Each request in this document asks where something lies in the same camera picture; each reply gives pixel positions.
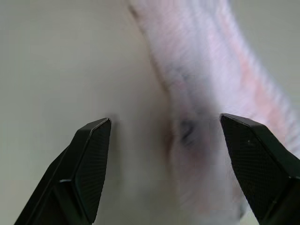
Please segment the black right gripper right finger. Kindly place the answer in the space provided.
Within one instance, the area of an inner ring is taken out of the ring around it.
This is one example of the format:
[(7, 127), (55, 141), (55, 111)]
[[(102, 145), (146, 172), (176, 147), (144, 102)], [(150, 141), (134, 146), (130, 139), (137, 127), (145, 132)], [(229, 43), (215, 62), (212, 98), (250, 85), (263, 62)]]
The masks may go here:
[(300, 160), (263, 124), (223, 113), (235, 176), (261, 225), (300, 223)]

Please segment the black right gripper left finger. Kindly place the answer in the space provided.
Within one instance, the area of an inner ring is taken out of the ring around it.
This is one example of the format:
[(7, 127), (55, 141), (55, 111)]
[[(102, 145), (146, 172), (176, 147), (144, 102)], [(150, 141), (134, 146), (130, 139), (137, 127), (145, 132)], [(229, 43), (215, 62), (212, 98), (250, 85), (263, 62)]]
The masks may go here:
[(103, 118), (77, 130), (53, 160), (15, 225), (91, 225), (104, 186), (112, 122)]

